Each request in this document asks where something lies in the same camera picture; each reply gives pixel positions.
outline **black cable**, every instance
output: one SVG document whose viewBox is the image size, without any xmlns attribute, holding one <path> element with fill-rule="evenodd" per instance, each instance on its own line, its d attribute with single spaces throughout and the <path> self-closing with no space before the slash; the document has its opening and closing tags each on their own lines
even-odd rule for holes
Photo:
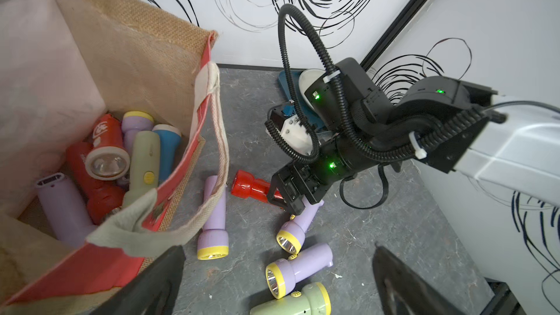
<svg viewBox="0 0 560 315">
<path fill-rule="evenodd" d="M 536 107 L 541 107 L 541 108 L 548 109 L 552 112 L 560 113 L 560 107 L 552 106 L 552 105 L 549 105 L 548 103 L 544 103 L 544 102 L 528 101 L 528 100 L 500 102 L 500 103 L 485 107 L 484 111 L 491 111 L 493 109 L 499 109 L 500 107 L 515 106 L 515 105 L 536 106 Z"/>
<path fill-rule="evenodd" d="M 379 200 L 379 202 L 375 203 L 373 206 L 370 207 L 356 207 L 351 203 L 348 203 L 348 201 L 346 200 L 346 198 L 344 197 L 344 183 L 346 181 L 352 180 L 354 179 L 354 177 L 348 177 L 346 179 L 342 179 L 340 181 L 340 187 L 339 187 L 339 192 L 340 192 L 340 198 L 342 199 L 342 201 L 349 207 L 355 208 L 355 209 L 373 209 L 373 208 L 377 208 L 379 206 L 381 206 L 383 203 L 385 203 L 385 201 L 387 200 L 388 197 L 388 184 L 389 182 L 387 181 L 387 177 L 385 176 L 385 165 L 377 165 L 377 172 L 379 173 L 379 177 L 381 178 L 381 184 L 383 185 L 383 193 L 381 195 L 381 199 Z"/>
<path fill-rule="evenodd" d="M 290 91 L 290 97 L 293 100 L 293 106 L 296 110 L 296 114 L 300 119 L 300 123 L 305 127 L 307 133 L 311 136 L 312 142 L 312 152 L 310 155 L 304 155 L 299 153 L 298 151 L 294 150 L 286 141 L 282 138 L 282 135 L 278 132 L 278 129 L 274 125 L 274 122 L 271 120 L 267 120 L 264 124 L 267 127 L 267 130 L 272 137 L 272 139 L 280 146 L 280 148 L 291 158 L 295 161 L 309 164 L 313 163 L 318 159 L 319 156 L 319 139 L 317 138 L 317 134 L 315 130 L 307 121 L 307 117 L 304 114 L 304 111 L 301 109 L 300 101 L 298 99 L 296 93 L 296 87 L 293 83 L 292 79 L 292 70 L 290 69 L 290 62 L 288 60 L 288 51 L 286 49 L 286 35 L 285 35 L 285 26 L 286 26 L 286 16 L 289 15 L 296 22 L 300 25 L 301 29 L 305 32 L 307 38 L 311 44 L 313 44 L 313 48 L 319 55 L 323 64 L 325 64 L 325 56 L 330 60 L 329 54 L 326 52 L 325 45 L 319 38 L 319 35 L 313 28 L 313 25 L 309 22 L 309 20 L 305 17 L 305 15 L 299 11 L 299 9 L 292 4 L 284 4 L 280 10 L 278 11 L 278 42 L 280 44 L 280 54 L 282 55 L 282 63 L 284 64 L 284 72 L 286 74 L 286 81 L 288 84 L 288 90 Z"/>
</svg>

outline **red fabric trim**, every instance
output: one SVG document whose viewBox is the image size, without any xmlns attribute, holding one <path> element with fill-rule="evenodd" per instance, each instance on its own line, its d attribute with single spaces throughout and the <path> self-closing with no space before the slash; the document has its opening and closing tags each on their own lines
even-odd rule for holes
<svg viewBox="0 0 560 315">
<path fill-rule="evenodd" d="M 136 277 L 143 261 L 144 258 L 125 255 L 119 248 L 109 249 L 86 243 L 48 274 L 11 297 L 6 305 L 123 287 Z"/>
</svg>

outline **green flashlight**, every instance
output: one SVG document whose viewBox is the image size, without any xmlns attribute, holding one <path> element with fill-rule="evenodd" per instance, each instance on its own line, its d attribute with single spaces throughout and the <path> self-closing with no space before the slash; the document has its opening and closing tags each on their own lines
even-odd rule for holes
<svg viewBox="0 0 560 315">
<path fill-rule="evenodd" d="M 330 299 L 322 283 L 308 284 L 288 297 L 257 305 L 249 315 L 330 315 Z"/>
</svg>

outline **flashlight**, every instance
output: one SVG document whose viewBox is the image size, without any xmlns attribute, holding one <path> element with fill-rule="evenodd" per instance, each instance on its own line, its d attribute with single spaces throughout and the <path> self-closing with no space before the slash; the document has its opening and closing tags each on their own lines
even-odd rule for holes
<svg viewBox="0 0 560 315">
<path fill-rule="evenodd" d="M 97 180 L 86 171 L 86 157 L 93 148 L 91 143 L 75 143 L 66 149 L 66 161 L 74 173 L 74 179 L 88 198 L 87 211 L 95 224 L 115 208 L 123 205 L 124 190 L 112 181 Z"/>
<path fill-rule="evenodd" d="M 268 203 L 267 193 L 270 189 L 270 183 L 255 179 L 255 177 L 247 171 L 238 170 L 235 174 L 234 184 L 231 186 L 231 194 L 241 199 L 250 197 L 258 201 Z M 282 200 L 282 195 L 276 190 L 274 193 L 276 199 Z"/>
<path fill-rule="evenodd" d="M 72 248 L 80 248 L 96 226 L 73 181 L 62 173 L 55 173 L 40 179 L 35 188 L 57 239 Z"/>
<path fill-rule="evenodd" d="M 122 118 L 122 133 L 124 134 L 124 148 L 132 156 L 134 139 L 136 134 L 142 130 L 151 130 L 153 118 L 151 115 L 141 111 L 129 111 Z"/>
<path fill-rule="evenodd" d="M 211 176 L 204 183 L 204 202 L 212 196 L 212 190 L 218 176 Z M 197 257 L 200 260 L 223 258 L 230 253 L 230 244 L 226 231 L 226 191 L 218 201 L 216 208 L 202 227 L 198 237 Z"/>
<path fill-rule="evenodd" d="M 330 299 L 322 283 L 308 284 L 290 297 L 257 305 L 249 315 L 330 315 Z"/>
<path fill-rule="evenodd" d="M 122 177 L 130 166 L 130 156 L 122 146 L 119 121 L 108 113 L 95 124 L 94 149 L 86 157 L 88 174 L 98 180 Z"/>
<path fill-rule="evenodd" d="M 153 131 L 140 131 L 134 139 L 130 163 L 130 190 L 124 194 L 123 208 L 157 187 L 160 173 L 160 137 Z"/>
<path fill-rule="evenodd" d="M 305 206 L 304 211 L 299 215 L 291 215 L 290 220 L 282 225 L 276 235 L 276 242 L 278 242 L 282 249 L 291 254 L 298 254 L 300 252 L 301 246 L 304 245 L 305 233 L 309 225 L 311 225 L 318 208 L 325 204 L 325 201 L 322 199 L 314 205 L 309 203 L 305 197 L 302 201 Z"/>
<path fill-rule="evenodd" d="M 153 127 L 152 131 L 160 136 L 160 183 L 162 183 L 173 172 L 175 150 L 177 150 L 177 146 L 181 142 L 181 132 L 179 129 L 167 124 L 158 124 Z"/>
<path fill-rule="evenodd" d="M 324 267 L 331 267 L 332 254 L 328 244 L 319 243 L 298 255 L 289 256 L 288 260 L 282 258 L 270 263 L 265 270 L 268 289 L 276 299 L 284 297 L 299 281 Z"/>
</svg>

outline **yellow button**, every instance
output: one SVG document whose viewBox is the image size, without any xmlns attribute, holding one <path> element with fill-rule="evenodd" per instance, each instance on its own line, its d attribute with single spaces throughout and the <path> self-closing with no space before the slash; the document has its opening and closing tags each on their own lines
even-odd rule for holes
<svg viewBox="0 0 560 315">
<path fill-rule="evenodd" d="M 153 181 L 156 179 L 156 176 L 153 174 L 153 172 L 145 172 L 144 173 L 144 183 L 147 185 L 151 185 L 153 184 Z"/>
</svg>

